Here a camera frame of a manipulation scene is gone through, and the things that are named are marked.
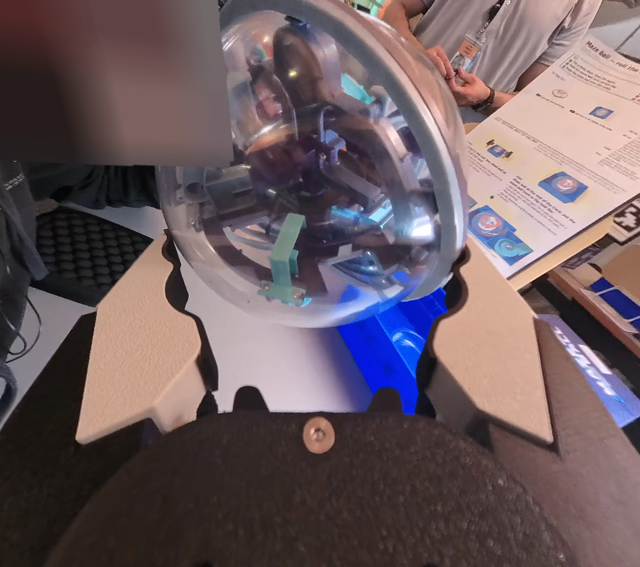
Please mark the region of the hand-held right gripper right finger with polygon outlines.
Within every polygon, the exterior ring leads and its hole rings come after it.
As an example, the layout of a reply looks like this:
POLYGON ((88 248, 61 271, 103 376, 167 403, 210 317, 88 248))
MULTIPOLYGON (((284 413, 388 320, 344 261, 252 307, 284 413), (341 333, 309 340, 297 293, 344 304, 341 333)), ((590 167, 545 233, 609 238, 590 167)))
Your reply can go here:
POLYGON ((461 284, 460 299, 428 341, 436 415, 461 433, 489 422, 553 443, 534 313, 478 247, 468 247, 451 283, 461 284))

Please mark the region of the printed marker tag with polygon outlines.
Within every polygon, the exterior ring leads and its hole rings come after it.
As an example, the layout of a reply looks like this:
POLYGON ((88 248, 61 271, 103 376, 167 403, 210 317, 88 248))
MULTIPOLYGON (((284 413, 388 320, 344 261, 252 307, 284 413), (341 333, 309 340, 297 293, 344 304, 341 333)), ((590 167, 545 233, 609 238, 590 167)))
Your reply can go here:
POLYGON ((639 239, 639 197, 614 214, 609 235, 620 245, 639 239))

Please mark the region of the printed instruction sheet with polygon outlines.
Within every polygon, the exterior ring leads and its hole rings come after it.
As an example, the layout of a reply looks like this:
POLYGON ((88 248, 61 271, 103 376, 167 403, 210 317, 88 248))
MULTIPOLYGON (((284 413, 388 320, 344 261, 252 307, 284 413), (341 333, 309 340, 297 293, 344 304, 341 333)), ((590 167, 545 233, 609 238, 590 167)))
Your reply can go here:
POLYGON ((469 241, 512 279, 639 195, 639 60, 586 36, 467 143, 469 241))

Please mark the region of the blue plastic bin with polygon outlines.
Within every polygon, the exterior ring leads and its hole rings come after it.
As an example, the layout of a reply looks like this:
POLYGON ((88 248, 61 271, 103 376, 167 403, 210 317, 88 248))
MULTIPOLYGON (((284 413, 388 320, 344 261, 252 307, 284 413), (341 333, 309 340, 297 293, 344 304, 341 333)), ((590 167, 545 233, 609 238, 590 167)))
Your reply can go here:
POLYGON ((338 326, 372 394, 381 388, 399 393, 405 414, 418 400, 417 366, 437 318, 447 312, 445 291, 397 305, 363 320, 338 326))

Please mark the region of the cardboard box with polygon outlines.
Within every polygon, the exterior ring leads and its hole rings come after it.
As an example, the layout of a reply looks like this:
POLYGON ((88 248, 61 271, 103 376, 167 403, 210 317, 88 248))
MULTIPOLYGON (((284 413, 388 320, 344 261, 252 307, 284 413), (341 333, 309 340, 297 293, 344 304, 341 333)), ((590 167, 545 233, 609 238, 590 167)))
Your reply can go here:
POLYGON ((638 242, 612 244, 598 253, 589 247, 548 278, 639 356, 638 242))

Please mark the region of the clear maze ball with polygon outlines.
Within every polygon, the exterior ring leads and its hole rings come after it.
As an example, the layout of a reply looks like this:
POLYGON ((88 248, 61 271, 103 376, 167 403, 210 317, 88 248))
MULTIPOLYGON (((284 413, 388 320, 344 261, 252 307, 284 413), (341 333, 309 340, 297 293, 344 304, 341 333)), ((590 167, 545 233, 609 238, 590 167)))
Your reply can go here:
POLYGON ((434 63, 339 0, 231 0, 220 29, 231 157, 156 168, 196 275, 301 328, 445 285, 467 236, 465 132, 434 63))

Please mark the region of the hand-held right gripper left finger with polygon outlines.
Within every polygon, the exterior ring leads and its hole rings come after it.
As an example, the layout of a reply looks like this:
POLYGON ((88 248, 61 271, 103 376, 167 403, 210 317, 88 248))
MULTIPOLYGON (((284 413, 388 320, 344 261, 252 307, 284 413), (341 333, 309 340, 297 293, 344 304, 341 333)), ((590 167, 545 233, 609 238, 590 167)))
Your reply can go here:
POLYGON ((150 420, 160 433, 217 411, 218 368, 169 233, 144 250, 95 311, 76 428, 82 445, 150 420))

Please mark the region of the pale display board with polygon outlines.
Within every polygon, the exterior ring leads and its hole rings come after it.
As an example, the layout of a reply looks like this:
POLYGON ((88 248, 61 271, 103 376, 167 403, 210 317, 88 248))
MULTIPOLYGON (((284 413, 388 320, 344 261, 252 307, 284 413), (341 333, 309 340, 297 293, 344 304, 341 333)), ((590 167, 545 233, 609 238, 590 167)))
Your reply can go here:
POLYGON ((610 214, 608 217, 599 220, 591 227, 573 236, 571 240, 548 252, 543 258, 505 279, 515 291, 522 291, 539 277, 548 274, 554 268, 561 266, 564 261, 603 238, 611 230, 612 219, 613 214, 610 214))

